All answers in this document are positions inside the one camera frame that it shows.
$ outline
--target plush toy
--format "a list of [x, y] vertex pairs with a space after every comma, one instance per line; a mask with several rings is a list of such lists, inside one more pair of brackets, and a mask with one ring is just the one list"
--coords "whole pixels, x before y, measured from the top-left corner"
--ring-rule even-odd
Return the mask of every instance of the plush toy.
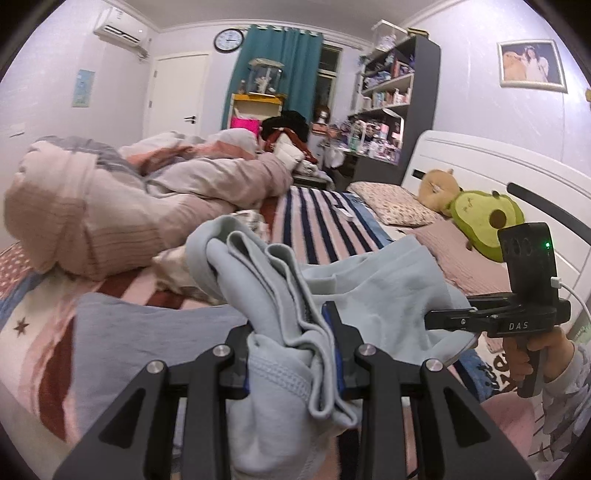
[[501, 228], [519, 225], [525, 221], [519, 206], [507, 195], [477, 190], [462, 192], [453, 201], [450, 210], [457, 227], [468, 237], [466, 247], [472, 245], [486, 258], [503, 261], [497, 232]]
[[460, 187], [452, 174], [452, 169], [428, 171], [418, 188], [417, 200], [429, 210], [451, 217], [449, 206], [460, 193]]
[[525, 65], [514, 51], [503, 54], [503, 71], [505, 80], [525, 80]]

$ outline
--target gray bookshelf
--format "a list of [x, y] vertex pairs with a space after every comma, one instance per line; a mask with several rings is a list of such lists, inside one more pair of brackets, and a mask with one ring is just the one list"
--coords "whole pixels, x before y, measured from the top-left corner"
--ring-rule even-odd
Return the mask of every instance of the gray bookshelf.
[[414, 55], [414, 73], [388, 80], [370, 89], [362, 90], [359, 94], [394, 91], [396, 88], [403, 91], [412, 86], [410, 101], [367, 111], [352, 112], [349, 119], [353, 121], [356, 118], [375, 118], [390, 124], [393, 119], [383, 111], [384, 108], [388, 108], [404, 118], [400, 161], [398, 165], [393, 165], [364, 155], [353, 154], [352, 156], [356, 157], [356, 159], [351, 159], [355, 162], [354, 169], [349, 167], [346, 179], [339, 182], [341, 186], [352, 181], [374, 181], [400, 185], [419, 136], [424, 131], [433, 128], [439, 86], [441, 48], [425, 37], [413, 36], [403, 40], [390, 51], [373, 54], [365, 65], [365, 72], [371, 72], [372, 66], [383, 62], [390, 52], [394, 52], [397, 59], [406, 63], [410, 62], [410, 55]]

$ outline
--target clock face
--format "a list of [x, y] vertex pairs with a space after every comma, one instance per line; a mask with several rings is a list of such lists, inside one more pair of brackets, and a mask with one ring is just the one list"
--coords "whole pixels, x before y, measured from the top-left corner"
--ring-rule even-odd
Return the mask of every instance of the clock face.
[[244, 41], [244, 35], [236, 28], [228, 28], [222, 30], [216, 35], [213, 41], [213, 46], [216, 50], [221, 53], [230, 53], [231, 51], [237, 50]]

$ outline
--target white headboard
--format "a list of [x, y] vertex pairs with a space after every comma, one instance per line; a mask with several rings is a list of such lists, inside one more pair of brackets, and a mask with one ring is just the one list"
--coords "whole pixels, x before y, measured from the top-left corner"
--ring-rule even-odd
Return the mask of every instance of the white headboard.
[[[516, 183], [591, 225], [591, 178], [539, 153], [469, 135], [427, 131], [418, 140], [402, 186], [416, 194], [421, 180], [413, 176], [413, 171], [434, 168], [453, 168], [453, 176], [464, 190], [507, 194], [506, 185]], [[549, 215], [512, 198], [523, 210], [526, 222], [548, 224], [558, 276], [587, 300], [591, 296], [591, 247]], [[563, 325], [568, 331], [582, 308], [565, 289], [560, 290], [560, 296], [571, 302], [571, 319]]]

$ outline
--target curtain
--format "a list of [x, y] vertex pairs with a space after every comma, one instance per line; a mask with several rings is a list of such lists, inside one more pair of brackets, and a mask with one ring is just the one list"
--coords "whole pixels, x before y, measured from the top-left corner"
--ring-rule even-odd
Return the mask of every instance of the curtain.
[[278, 90], [278, 93], [287, 95], [283, 110], [295, 110], [310, 121], [323, 40], [322, 34], [310, 34], [309, 31], [299, 28], [278, 28], [269, 25], [263, 29], [251, 25], [230, 79], [222, 129], [226, 128], [228, 123], [232, 94], [236, 92], [242, 79], [248, 79], [248, 62], [257, 58], [280, 61], [284, 65]]

